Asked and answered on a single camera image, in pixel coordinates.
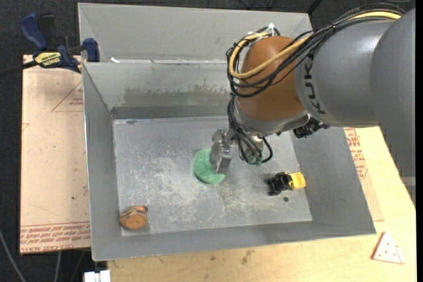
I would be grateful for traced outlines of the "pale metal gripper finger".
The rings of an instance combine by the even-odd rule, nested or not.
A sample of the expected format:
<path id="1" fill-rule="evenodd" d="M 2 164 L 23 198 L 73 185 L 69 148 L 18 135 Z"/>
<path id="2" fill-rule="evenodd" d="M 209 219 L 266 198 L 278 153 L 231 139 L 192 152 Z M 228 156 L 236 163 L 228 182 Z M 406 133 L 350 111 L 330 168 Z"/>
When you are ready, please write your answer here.
<path id="1" fill-rule="evenodd" d="M 229 170 L 229 165 L 232 160 L 231 149 L 222 149 L 219 154 L 219 163 L 217 166 L 217 172 L 219 174 L 226 174 Z"/>
<path id="2" fill-rule="evenodd" d="M 210 150 L 210 163 L 212 172 L 219 172 L 219 164 L 221 160 L 220 144 L 213 142 Z"/>

